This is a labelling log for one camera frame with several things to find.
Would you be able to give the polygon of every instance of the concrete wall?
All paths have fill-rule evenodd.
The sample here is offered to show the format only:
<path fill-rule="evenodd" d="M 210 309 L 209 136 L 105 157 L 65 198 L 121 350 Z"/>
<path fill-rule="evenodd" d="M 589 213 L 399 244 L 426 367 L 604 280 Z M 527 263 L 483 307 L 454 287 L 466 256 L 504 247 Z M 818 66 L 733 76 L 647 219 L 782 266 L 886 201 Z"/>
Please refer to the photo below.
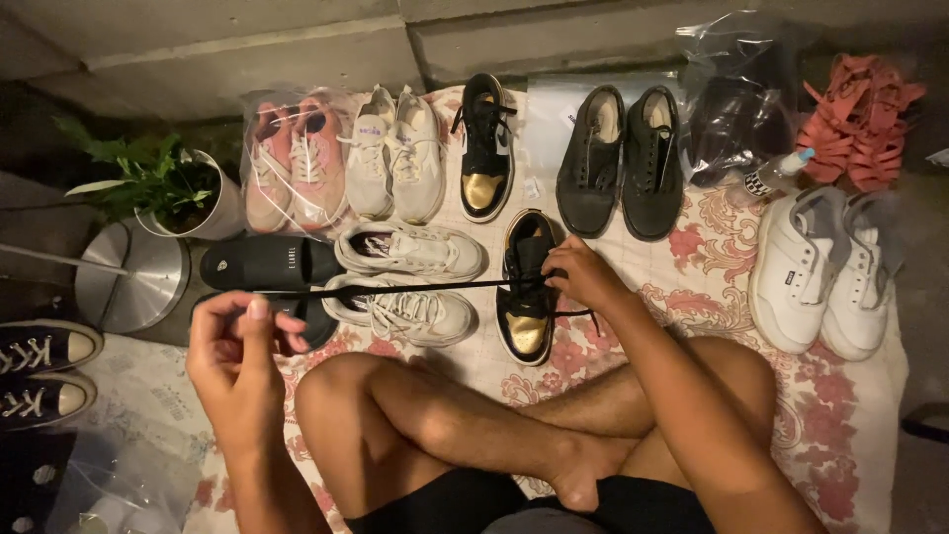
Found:
<path fill-rule="evenodd" d="M 822 25 L 835 48 L 893 46 L 949 17 L 931 0 L 7 0 L 0 77 L 105 116 L 203 119 L 260 88 L 667 60 L 675 28 L 760 8 Z"/>

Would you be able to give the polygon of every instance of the sneaker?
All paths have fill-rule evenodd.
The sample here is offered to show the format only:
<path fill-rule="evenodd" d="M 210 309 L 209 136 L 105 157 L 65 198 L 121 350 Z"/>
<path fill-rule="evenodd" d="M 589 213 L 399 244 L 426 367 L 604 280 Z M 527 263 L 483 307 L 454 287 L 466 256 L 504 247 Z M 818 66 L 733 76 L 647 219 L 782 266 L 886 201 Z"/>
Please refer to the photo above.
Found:
<path fill-rule="evenodd" d="M 577 112 L 557 174 L 557 207 L 564 225 L 581 238 L 606 230 L 616 203 L 625 107 L 614 86 L 599 86 Z"/>
<path fill-rule="evenodd" d="M 392 196 L 396 215 L 409 224 L 435 216 L 445 198 L 445 177 L 438 154 L 438 121 L 432 107 L 405 86 L 396 122 L 385 139 L 389 146 Z"/>
<path fill-rule="evenodd" d="M 895 215 L 890 192 L 857 195 L 847 203 L 850 255 L 830 290 L 820 333 L 824 345 L 846 360 L 865 360 L 883 342 L 893 276 L 902 265 Z"/>
<path fill-rule="evenodd" d="M 514 216 L 505 233 L 501 276 L 539 277 L 550 249 L 557 243 L 550 219 L 538 210 Z M 543 282 L 497 288 L 497 333 L 517 363 L 538 366 L 547 361 L 553 343 L 554 292 Z"/>
<path fill-rule="evenodd" d="M 0 431 L 62 423 L 88 410 L 96 385 L 77 373 L 45 372 L 0 383 Z"/>
<path fill-rule="evenodd" d="M 0 379 L 62 371 L 99 355 L 102 335 L 55 319 L 0 324 Z"/>
<path fill-rule="evenodd" d="M 251 139 L 251 177 L 247 186 L 247 220 L 254 232 L 276 232 L 287 221 L 290 206 L 289 114 L 264 102 L 257 107 Z"/>
<path fill-rule="evenodd" d="M 504 89 L 491 74 L 476 74 L 465 84 L 452 133 L 465 123 L 461 212 L 471 222 L 497 217 L 511 194 L 514 155 L 505 118 L 516 113 L 507 107 Z"/>
<path fill-rule="evenodd" d="M 326 289 L 346 286 L 388 287 L 404 285 L 383 277 L 340 275 Z M 399 334 L 417 347 L 448 347 L 471 335 L 475 308 L 450 291 L 422 291 L 389 295 L 325 298 L 323 305 L 333 318 L 357 326 L 372 327 L 373 334 Z"/>
<path fill-rule="evenodd" d="M 682 206 L 679 110 L 663 86 L 648 88 L 626 119 L 623 220 L 640 241 L 658 241 L 676 226 Z"/>
<path fill-rule="evenodd" d="M 336 259 L 348 271 L 366 275 L 402 271 L 432 283 L 468 281 L 481 272 L 481 246 L 438 226 L 364 222 L 340 234 Z"/>
<path fill-rule="evenodd" d="M 376 86 L 356 117 L 352 139 L 337 137 L 352 145 L 346 160 L 346 199 L 360 217 L 376 219 L 392 209 L 385 138 L 395 120 L 392 96 Z"/>
<path fill-rule="evenodd" d="M 312 97 L 291 118 L 293 220 L 306 231 L 319 230 L 346 208 L 343 149 L 337 139 L 343 130 L 336 112 Z"/>
<path fill-rule="evenodd" d="M 777 200 L 758 228 L 749 286 L 755 326 L 777 349 L 806 351 L 821 330 L 828 293 L 850 254 L 840 189 L 819 187 Z"/>

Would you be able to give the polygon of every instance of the pink sneaker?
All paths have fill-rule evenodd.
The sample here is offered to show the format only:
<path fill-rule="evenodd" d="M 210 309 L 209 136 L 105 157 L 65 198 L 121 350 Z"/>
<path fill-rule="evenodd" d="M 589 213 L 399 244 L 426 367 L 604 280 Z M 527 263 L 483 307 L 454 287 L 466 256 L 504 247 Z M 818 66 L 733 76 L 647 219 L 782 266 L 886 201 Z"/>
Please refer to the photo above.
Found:
<path fill-rule="evenodd" d="M 247 184 L 247 220 L 255 232 L 283 227 L 290 206 L 290 130 L 287 110 L 264 102 L 257 107 L 252 134 L 251 178 Z"/>
<path fill-rule="evenodd" d="M 312 97 L 300 103 L 292 134 L 290 186 L 293 220 L 304 230 L 326 228 L 346 209 L 343 132 L 329 105 Z"/>

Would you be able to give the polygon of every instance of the white sneaker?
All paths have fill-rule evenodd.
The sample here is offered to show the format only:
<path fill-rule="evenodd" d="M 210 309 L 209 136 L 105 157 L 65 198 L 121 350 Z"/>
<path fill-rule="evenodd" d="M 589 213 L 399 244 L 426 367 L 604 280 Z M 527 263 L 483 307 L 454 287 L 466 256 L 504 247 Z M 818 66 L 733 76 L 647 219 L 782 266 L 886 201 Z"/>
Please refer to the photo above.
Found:
<path fill-rule="evenodd" d="M 850 252 L 845 201 L 841 190 L 820 187 L 777 200 L 761 218 L 749 304 L 761 335 L 785 353 L 803 353 L 821 329 L 828 292 Z"/>
<path fill-rule="evenodd" d="M 403 271 L 433 283 L 468 281 L 481 272 L 481 246 L 455 230 L 400 222 L 363 222 L 340 234 L 336 259 L 363 274 Z"/>
<path fill-rule="evenodd" d="M 360 217 L 375 219 L 392 209 L 391 176 L 385 158 L 385 138 L 396 120 L 396 104 L 385 88 L 376 86 L 353 124 L 346 160 L 346 198 Z"/>
<path fill-rule="evenodd" d="M 383 277 L 339 275 L 326 289 L 350 285 L 387 287 L 405 285 Z M 450 291 L 423 291 L 390 295 L 325 298 L 326 313 L 337 320 L 370 326 L 379 337 L 404 335 L 417 347 L 448 347 L 468 337 L 475 324 L 475 308 L 468 300 Z"/>
<path fill-rule="evenodd" d="M 409 86 L 399 96 L 396 121 L 385 143 L 391 159 L 396 215 L 409 224 L 423 224 L 435 216 L 445 198 L 445 178 L 435 113 Z"/>
<path fill-rule="evenodd" d="M 896 197 L 887 191 L 857 195 L 847 203 L 850 256 L 830 291 L 821 326 L 821 341 L 846 360 L 865 360 L 883 342 L 892 280 L 902 265 L 893 235 L 895 215 Z"/>

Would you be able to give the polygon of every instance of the black and gold sneaker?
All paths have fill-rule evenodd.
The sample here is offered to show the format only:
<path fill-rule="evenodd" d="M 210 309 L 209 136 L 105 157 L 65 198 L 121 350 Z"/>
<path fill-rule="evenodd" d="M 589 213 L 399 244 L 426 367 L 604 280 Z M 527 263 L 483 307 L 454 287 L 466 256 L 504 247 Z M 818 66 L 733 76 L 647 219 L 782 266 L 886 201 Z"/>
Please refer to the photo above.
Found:
<path fill-rule="evenodd" d="M 476 74 L 465 84 L 452 133 L 465 123 L 461 157 L 461 207 L 465 219 L 488 222 L 508 201 L 514 182 L 514 156 L 504 90 L 491 74 Z"/>
<path fill-rule="evenodd" d="M 538 210 L 514 216 L 504 237 L 501 276 L 530 282 L 497 288 L 497 331 L 508 354 L 519 364 L 538 366 L 550 354 L 553 341 L 554 290 L 544 285 L 540 270 L 557 246 L 553 225 Z"/>

